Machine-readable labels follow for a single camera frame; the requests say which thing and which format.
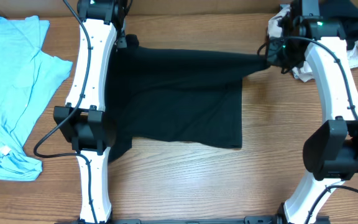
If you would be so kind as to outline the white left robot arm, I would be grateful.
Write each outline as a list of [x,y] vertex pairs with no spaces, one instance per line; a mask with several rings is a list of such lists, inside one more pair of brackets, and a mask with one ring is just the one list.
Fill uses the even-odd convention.
[[106,113],[110,56],[125,47],[126,1],[78,1],[80,46],[64,106],[53,118],[71,144],[80,168],[82,206],[78,223],[111,223],[108,154],[115,131]]

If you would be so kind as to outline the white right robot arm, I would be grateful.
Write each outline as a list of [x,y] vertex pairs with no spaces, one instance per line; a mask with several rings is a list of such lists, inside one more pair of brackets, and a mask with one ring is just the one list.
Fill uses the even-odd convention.
[[310,68],[322,109],[321,127],[303,146],[306,172],[277,223],[327,223],[319,210],[358,173],[358,92],[347,57],[357,41],[358,7],[350,1],[296,0],[270,22],[265,59],[282,73]]

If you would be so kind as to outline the black shirt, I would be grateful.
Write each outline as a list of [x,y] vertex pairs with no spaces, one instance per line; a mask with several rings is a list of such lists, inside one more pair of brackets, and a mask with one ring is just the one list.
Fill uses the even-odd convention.
[[134,34],[111,57],[106,110],[116,124],[109,160],[134,138],[242,147],[242,81],[265,70],[254,54],[148,49]]

